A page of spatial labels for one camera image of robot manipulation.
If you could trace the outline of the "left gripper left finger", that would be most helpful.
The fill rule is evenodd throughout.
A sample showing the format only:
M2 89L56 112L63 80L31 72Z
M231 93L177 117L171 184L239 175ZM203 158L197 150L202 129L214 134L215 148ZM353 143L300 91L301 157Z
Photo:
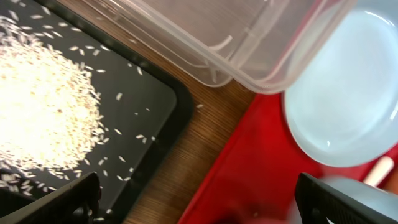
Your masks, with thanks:
M100 199L100 180L94 172L37 200L1 190L1 224L93 223Z

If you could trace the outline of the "white plastic spoon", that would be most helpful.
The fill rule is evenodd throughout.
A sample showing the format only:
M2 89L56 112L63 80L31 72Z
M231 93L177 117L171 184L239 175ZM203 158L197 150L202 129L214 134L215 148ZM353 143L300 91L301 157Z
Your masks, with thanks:
M363 182L372 187L377 187L394 167L394 161L389 156L380 157L370 170Z

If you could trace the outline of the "white rice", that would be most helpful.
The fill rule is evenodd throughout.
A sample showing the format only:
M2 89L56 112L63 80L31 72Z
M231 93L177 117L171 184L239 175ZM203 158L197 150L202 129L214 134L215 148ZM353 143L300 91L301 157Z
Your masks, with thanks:
M1 188L34 200L83 175L79 163L108 142L93 69L1 15Z

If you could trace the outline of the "large light blue plate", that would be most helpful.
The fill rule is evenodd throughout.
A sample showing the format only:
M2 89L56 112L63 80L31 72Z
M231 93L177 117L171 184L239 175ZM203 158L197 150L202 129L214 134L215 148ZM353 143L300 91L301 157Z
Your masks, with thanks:
M397 1L358 1L284 92L295 142L333 167L367 163L397 143Z

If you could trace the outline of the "red serving tray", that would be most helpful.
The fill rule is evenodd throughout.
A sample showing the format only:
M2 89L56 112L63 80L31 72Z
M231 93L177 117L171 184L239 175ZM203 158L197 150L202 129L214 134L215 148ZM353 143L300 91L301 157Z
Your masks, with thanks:
M179 224L300 223L294 192L299 174L364 180L379 158L331 167L309 157L285 122L281 95L259 95L193 196ZM397 192L397 148L383 156L394 167L377 186Z

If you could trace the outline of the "black plastic tray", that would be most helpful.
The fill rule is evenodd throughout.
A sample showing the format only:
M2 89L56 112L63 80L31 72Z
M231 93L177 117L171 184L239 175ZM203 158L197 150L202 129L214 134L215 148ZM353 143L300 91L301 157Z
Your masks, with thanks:
M99 223L122 223L190 122L193 99L179 80L56 1L1 2L21 26L64 56L93 69L108 142L78 169L96 172L102 187Z

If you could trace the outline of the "clear plastic bin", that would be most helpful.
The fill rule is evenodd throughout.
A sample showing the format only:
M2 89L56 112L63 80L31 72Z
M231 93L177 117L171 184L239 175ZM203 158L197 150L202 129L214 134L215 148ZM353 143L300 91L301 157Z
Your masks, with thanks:
M352 0L90 0L101 15L202 84L262 94L302 74Z

